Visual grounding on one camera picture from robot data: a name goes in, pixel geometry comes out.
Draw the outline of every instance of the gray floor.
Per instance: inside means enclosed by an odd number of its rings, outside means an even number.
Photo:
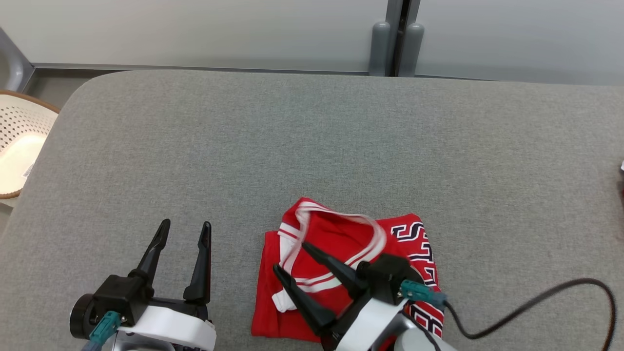
[[[71,94],[93,77],[107,71],[40,70],[36,71],[24,92],[58,108],[62,108]],[[8,76],[6,60],[0,55],[0,89],[4,87]],[[12,208],[0,204],[0,235],[11,215]]]

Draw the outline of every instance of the gray sofa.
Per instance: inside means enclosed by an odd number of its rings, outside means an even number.
[[[421,216],[470,331],[576,277],[624,301],[624,88],[387,77],[135,71],[61,111],[0,237],[2,350],[79,350],[73,303],[133,269],[160,221],[154,287],[180,298],[213,224],[217,350],[321,350],[250,335],[263,233],[311,197]],[[548,300],[465,350],[599,350],[595,287]],[[624,350],[616,330],[612,350]]]

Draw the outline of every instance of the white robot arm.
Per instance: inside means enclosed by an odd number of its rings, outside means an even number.
[[[154,297],[152,282],[167,242],[170,221],[162,221],[139,266],[127,277],[110,275],[94,294],[83,295],[74,305],[69,330],[78,339],[90,340],[84,351],[99,351],[105,342],[113,351],[213,351],[217,333],[208,319],[210,301],[211,226],[204,222],[198,241],[199,254],[184,300]],[[479,339],[550,296],[576,285],[603,289],[611,305],[610,328],[602,348],[608,350],[615,330],[615,298],[601,281],[591,278],[559,284],[521,305],[493,326],[476,334],[466,332],[446,296],[424,285],[422,277],[404,257],[381,254],[374,263],[361,262],[354,270],[340,260],[304,242],[303,248],[346,288],[353,302],[336,316],[303,292],[279,265],[273,271],[324,351],[385,351],[388,340],[394,351],[457,351],[428,332],[404,312],[407,304],[424,301],[447,307],[460,332]]]

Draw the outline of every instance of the red jersey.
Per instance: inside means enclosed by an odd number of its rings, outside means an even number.
[[[374,262],[382,252],[406,257],[424,283],[440,291],[431,245],[417,215],[372,220],[365,215],[335,212],[301,198],[286,211],[280,229],[265,234],[252,335],[319,342],[275,277],[275,264],[292,275],[299,288],[336,315],[351,303],[340,281],[301,249],[304,241],[353,269],[362,261]],[[441,310],[417,302],[408,306],[407,312],[430,332],[442,336]]]

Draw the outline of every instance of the teal connector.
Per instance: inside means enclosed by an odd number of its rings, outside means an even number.
[[[117,312],[108,311],[89,335],[89,340],[101,346],[117,332],[120,325],[121,316]]]
[[[80,351],[102,351],[102,346],[95,341],[89,341]]]
[[[446,294],[435,292],[433,288],[424,284],[411,280],[403,280],[401,283],[401,293],[403,297],[410,301],[425,301],[432,304],[437,309],[444,310]]]

